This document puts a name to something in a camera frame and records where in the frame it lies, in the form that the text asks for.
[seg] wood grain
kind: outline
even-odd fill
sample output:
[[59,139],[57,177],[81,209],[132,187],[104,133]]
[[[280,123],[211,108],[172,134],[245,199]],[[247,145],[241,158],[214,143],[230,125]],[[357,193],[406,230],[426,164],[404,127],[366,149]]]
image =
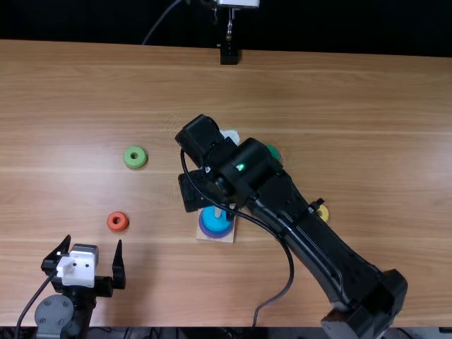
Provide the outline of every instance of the wood grain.
[[[0,41],[0,325],[13,325],[66,234],[121,237],[128,288],[98,299],[94,326],[249,326],[287,279],[283,251],[243,220],[235,244],[198,244],[174,135],[198,114],[281,151],[308,200],[380,269],[409,283],[396,326],[452,322],[452,60]],[[149,163],[123,163],[141,145]],[[130,228],[111,233],[121,210]],[[51,288],[45,294],[52,293]],[[328,301],[296,264],[262,326],[318,326]],[[32,309],[25,325],[34,325]]]

